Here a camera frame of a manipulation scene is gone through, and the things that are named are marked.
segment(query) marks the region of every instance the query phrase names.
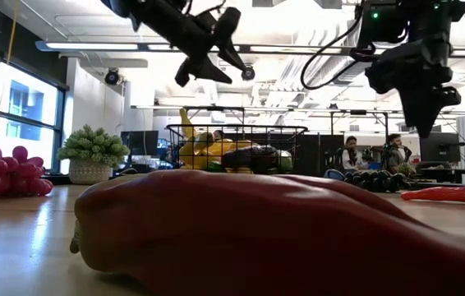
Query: black wire basket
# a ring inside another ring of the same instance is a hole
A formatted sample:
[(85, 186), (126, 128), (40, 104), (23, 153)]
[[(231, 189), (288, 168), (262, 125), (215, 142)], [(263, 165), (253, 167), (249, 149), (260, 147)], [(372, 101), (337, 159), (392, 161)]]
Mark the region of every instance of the black wire basket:
[(307, 127), (243, 124), (171, 124), (176, 169), (221, 173), (293, 173)]

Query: table surface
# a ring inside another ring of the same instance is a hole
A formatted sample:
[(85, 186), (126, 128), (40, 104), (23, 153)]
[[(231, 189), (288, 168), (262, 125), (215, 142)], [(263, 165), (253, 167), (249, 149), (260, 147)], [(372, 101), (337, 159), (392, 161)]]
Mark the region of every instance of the table surface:
[[(130, 278), (92, 271), (68, 251), (74, 201), (83, 190), (62, 186), (49, 198), (0, 200), (0, 296), (147, 294)], [(429, 225), (465, 235), (464, 204), (382, 197)]]

